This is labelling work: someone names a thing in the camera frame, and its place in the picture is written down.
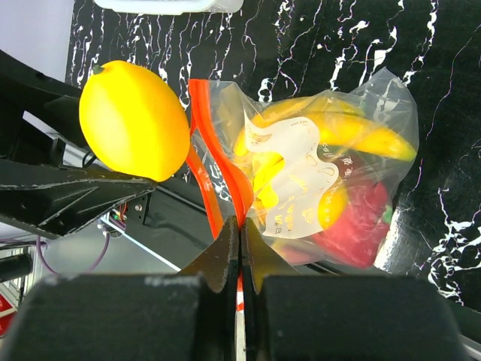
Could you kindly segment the pink dragon fruit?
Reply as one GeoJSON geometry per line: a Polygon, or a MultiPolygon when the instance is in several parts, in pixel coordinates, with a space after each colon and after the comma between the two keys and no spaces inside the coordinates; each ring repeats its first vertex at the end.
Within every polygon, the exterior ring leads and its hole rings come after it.
{"type": "Polygon", "coordinates": [[[293,265],[321,259],[368,268],[387,236],[392,201],[380,174],[355,152],[334,161],[340,177],[322,195],[309,192],[294,208],[298,239],[271,247],[293,265]]]}

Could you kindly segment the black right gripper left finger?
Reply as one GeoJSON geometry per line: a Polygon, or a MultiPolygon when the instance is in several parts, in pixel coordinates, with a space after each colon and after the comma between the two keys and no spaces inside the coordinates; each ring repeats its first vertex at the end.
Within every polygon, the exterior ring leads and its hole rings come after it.
{"type": "Polygon", "coordinates": [[[233,360],[237,219],[171,275],[60,275],[34,286],[3,360],[233,360]]]}

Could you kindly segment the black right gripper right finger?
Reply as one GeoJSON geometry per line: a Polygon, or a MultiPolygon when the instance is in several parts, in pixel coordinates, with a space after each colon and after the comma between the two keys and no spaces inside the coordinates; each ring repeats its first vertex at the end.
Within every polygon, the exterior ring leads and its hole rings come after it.
{"type": "Polygon", "coordinates": [[[424,281],[301,275],[240,230],[249,360],[463,360],[446,301],[424,281]]]}

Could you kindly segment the yellow banana bunch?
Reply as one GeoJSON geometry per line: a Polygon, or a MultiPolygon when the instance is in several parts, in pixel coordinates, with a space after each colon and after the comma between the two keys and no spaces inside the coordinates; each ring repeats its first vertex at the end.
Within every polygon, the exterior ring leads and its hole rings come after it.
{"type": "Polygon", "coordinates": [[[252,149],[245,145],[241,112],[233,109],[226,119],[231,160],[249,179],[258,215],[269,219],[294,215],[302,196],[322,195],[334,185],[340,177],[334,161],[349,150],[397,162],[416,156],[413,145],[397,132],[332,97],[271,104],[250,121],[252,149]]]}

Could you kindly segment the clear bag with orange zipper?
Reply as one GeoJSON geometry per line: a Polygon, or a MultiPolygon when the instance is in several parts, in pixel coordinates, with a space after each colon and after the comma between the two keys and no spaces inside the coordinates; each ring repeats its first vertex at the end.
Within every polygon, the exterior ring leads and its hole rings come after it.
{"type": "Polygon", "coordinates": [[[257,102],[234,82],[192,79],[192,149],[210,230],[251,220],[291,265],[370,268],[419,149],[416,103],[383,68],[349,93],[257,102]]]}

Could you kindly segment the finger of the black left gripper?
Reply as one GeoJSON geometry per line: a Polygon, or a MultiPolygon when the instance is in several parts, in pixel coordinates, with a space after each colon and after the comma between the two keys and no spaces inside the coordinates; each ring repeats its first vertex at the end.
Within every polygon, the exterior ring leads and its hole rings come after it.
{"type": "Polygon", "coordinates": [[[67,141],[85,148],[79,121],[81,90],[1,52],[1,97],[27,111],[67,141]]]}
{"type": "Polygon", "coordinates": [[[1,161],[1,221],[55,239],[154,191],[153,180],[103,168],[1,161]]]}

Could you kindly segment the white plastic perforated basket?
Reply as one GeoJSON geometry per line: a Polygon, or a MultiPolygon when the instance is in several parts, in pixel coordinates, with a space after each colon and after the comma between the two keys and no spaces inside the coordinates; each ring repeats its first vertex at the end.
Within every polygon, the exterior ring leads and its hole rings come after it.
{"type": "Polygon", "coordinates": [[[181,15],[187,13],[235,13],[243,0],[95,0],[104,9],[117,13],[181,15]]]}

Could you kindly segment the yellow lemon fruit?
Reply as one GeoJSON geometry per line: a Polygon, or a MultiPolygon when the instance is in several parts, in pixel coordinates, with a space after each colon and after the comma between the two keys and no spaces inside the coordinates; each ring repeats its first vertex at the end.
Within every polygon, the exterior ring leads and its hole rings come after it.
{"type": "Polygon", "coordinates": [[[186,161],[186,112],[169,85],[142,66],[121,60],[94,65],[79,119],[90,149],[114,171],[163,182],[186,161]]]}

